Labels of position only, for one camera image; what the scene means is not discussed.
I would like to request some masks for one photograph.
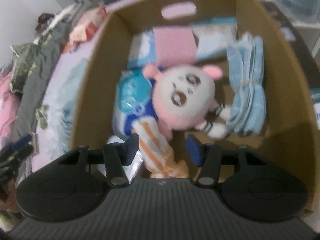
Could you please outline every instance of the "pink ear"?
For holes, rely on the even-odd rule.
[[[143,67],[142,74],[145,78],[157,79],[157,76],[161,75],[161,72],[156,65],[150,63]]]
[[[222,78],[222,70],[215,65],[204,65],[202,70],[206,72],[213,80]]]

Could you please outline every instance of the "cardboard box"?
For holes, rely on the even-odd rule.
[[[195,15],[173,20],[162,17],[164,6],[186,1],[196,5]],[[263,38],[267,120],[260,136],[241,138],[231,135],[216,143],[228,149],[249,145],[299,177],[310,192],[308,208],[315,209],[320,189],[320,132],[308,83],[290,44],[258,0],[144,0],[112,13],[84,78],[70,148],[78,145],[101,148],[113,134],[111,119],[116,83],[121,70],[126,68],[133,34],[154,26],[187,25],[212,17],[229,16],[236,16],[240,35],[249,31]],[[216,83],[217,100],[231,104],[234,93],[228,82],[227,60],[210,62],[219,65],[225,76]],[[185,149],[185,136],[190,132],[203,143],[212,141],[194,130],[174,133],[171,145],[175,157],[186,160],[193,177],[197,168],[192,165]]]

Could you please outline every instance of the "plush toy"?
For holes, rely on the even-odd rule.
[[[213,80],[222,77],[219,67],[183,64],[160,72],[156,65],[148,64],[143,68],[143,75],[156,80],[152,103],[159,117],[159,130],[167,140],[172,139],[172,130],[192,127],[213,139],[223,139],[227,135],[225,124],[204,119],[208,112],[216,113],[225,121],[230,117],[230,107],[214,99]]]

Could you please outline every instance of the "plush toy arm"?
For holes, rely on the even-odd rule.
[[[223,139],[228,133],[227,127],[223,123],[208,122],[202,120],[195,128],[201,132],[204,132],[212,139]]]
[[[211,107],[209,108],[209,112],[216,114],[225,121],[228,121],[230,119],[231,107],[225,104],[218,104],[214,99]]]
[[[159,132],[167,139],[172,140],[172,129],[161,119],[158,121]]]

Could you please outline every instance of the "striped cloth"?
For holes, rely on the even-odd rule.
[[[132,123],[132,133],[140,137],[140,151],[145,167],[153,179],[188,178],[185,161],[174,161],[174,154],[166,138],[159,132],[157,121],[144,116]]]

